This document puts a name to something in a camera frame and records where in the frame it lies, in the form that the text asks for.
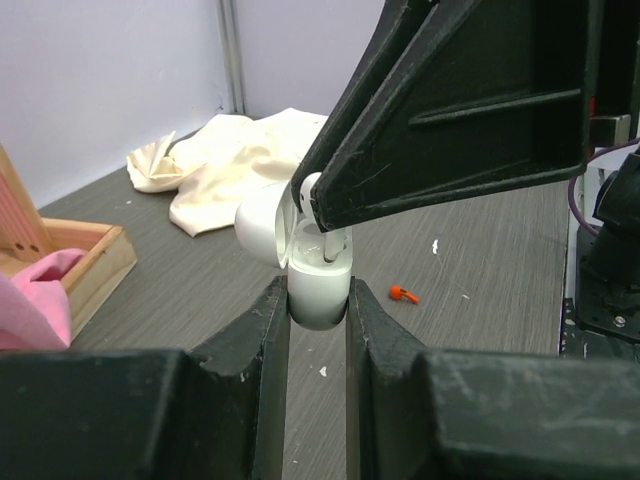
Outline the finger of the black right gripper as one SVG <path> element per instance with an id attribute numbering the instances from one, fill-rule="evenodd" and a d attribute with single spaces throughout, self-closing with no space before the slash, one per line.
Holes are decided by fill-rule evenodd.
<path id="1" fill-rule="evenodd" d="M 324 231 L 586 168 L 599 3 L 436 2 L 320 172 Z"/>
<path id="2" fill-rule="evenodd" d="M 351 79 L 290 181 L 293 199 L 300 198 L 302 183 L 309 175 L 323 171 L 329 164 L 355 121 L 437 5 L 436 1 L 428 0 L 384 3 L 372 37 Z"/>

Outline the white earbud front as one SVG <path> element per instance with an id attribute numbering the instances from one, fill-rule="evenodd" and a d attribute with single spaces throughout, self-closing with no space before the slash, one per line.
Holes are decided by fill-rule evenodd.
<path id="1" fill-rule="evenodd" d="M 345 229 L 338 229 L 325 232 L 320 227 L 320 221 L 316 218 L 314 207 L 316 200 L 313 196 L 313 190 L 320 179 L 321 173 L 314 172 L 308 175 L 302 182 L 299 193 L 301 209 L 305 217 L 312 220 L 320 230 L 323 240 L 323 258 L 327 263 L 333 263 L 340 253 L 345 249 Z"/>

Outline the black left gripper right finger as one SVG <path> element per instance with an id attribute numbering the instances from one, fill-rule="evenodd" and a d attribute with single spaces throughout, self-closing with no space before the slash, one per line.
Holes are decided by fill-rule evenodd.
<path id="1" fill-rule="evenodd" d="M 635 479 L 639 367 L 431 349 L 355 279 L 346 314 L 351 479 Z"/>

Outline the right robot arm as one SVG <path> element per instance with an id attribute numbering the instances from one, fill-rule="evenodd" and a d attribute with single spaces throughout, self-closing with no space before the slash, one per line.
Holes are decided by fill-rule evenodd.
<path id="1" fill-rule="evenodd" d="M 577 233 L 563 354 L 639 356 L 639 5 L 388 1 L 291 180 L 325 232 L 566 181 L 626 149 Z"/>

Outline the white earbud case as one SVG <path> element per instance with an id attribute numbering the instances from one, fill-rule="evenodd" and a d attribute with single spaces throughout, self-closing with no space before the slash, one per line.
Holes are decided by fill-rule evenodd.
<path id="1" fill-rule="evenodd" d="M 258 261 L 287 273 L 289 316 L 312 331 L 337 326 L 347 309 L 353 266 L 350 227 L 320 231 L 296 208 L 287 182 L 246 198 L 235 216 L 236 237 Z"/>

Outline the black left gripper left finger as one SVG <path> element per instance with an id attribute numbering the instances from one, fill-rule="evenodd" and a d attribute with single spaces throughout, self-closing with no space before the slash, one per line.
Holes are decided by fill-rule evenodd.
<path id="1" fill-rule="evenodd" d="M 290 320 L 278 276 L 191 351 L 7 354 L 5 479 L 278 479 Z"/>

